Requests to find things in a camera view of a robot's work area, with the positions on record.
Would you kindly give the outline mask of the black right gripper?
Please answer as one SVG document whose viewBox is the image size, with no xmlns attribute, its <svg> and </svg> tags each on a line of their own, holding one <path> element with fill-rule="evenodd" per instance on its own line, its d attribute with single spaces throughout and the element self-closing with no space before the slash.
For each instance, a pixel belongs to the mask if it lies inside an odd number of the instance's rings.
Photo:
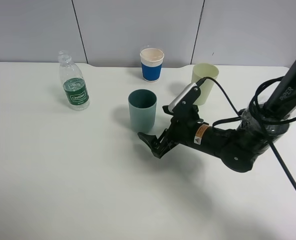
<svg viewBox="0 0 296 240">
<path fill-rule="evenodd" d="M 201 137 L 196 136 L 199 128 L 207 129 L 198 115 L 198 107 L 185 105 L 179 107 L 175 113 L 169 110 L 168 105 L 162 106 L 163 112 L 172 116 L 169 128 L 162 132 L 159 138 L 139 132 L 137 135 L 151 150 L 154 157 L 160 159 L 176 145 L 182 144 L 187 147 L 201 150 Z"/>
</svg>

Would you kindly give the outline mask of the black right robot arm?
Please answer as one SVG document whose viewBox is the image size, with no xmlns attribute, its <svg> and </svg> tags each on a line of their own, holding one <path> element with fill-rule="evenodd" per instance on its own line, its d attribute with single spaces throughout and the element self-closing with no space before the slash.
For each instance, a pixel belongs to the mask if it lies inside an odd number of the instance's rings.
<svg viewBox="0 0 296 240">
<path fill-rule="evenodd" d="M 200 119 L 196 99 L 201 95 L 199 79 L 189 84 L 169 105 L 164 113 L 171 116 L 171 124 L 160 136 L 138 133 L 153 155 L 161 158 L 177 145 L 184 145 L 219 158 L 228 168 L 245 173 L 252 169 L 258 156 L 269 145 L 284 135 L 293 122 L 291 113 L 296 109 L 296 60 L 285 76 L 268 80 L 256 90 L 277 84 L 265 103 L 254 96 L 249 106 L 212 125 Z"/>
</svg>

